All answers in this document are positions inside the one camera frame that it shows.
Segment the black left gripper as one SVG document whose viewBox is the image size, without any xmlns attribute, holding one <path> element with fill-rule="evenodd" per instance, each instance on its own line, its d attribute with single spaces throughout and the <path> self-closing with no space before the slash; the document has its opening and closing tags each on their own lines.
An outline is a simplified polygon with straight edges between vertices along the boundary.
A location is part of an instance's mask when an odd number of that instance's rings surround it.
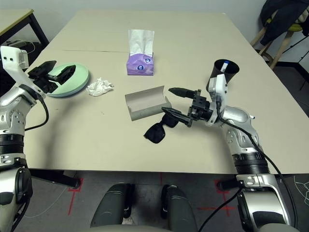
<svg viewBox="0 0 309 232">
<path fill-rule="evenodd" d="M 44 93 L 53 93 L 58 88 L 56 82 L 63 85 L 75 73 L 76 66 L 70 65 L 65 67 L 58 75 L 48 74 L 54 68 L 55 64 L 55 60 L 46 61 L 28 72 L 28 75 L 32 75 L 33 83 Z"/>
</svg>

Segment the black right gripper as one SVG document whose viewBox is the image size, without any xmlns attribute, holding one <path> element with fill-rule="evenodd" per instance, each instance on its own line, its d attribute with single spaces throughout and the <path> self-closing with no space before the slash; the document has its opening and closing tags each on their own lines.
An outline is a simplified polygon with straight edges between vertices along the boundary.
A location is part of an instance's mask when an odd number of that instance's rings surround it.
<svg viewBox="0 0 309 232">
<path fill-rule="evenodd" d="M 161 107 L 163 112 L 169 115 L 174 120 L 185 124 L 187 127 L 192 126 L 193 121 L 204 120 L 206 122 L 212 116 L 213 110 L 210 109 L 210 102 L 206 97 L 201 96 L 201 90 L 189 90 L 180 87 L 169 88 L 169 92 L 182 98 L 192 99 L 192 105 L 189 107 L 187 116 L 180 111 L 169 107 Z"/>
</svg>

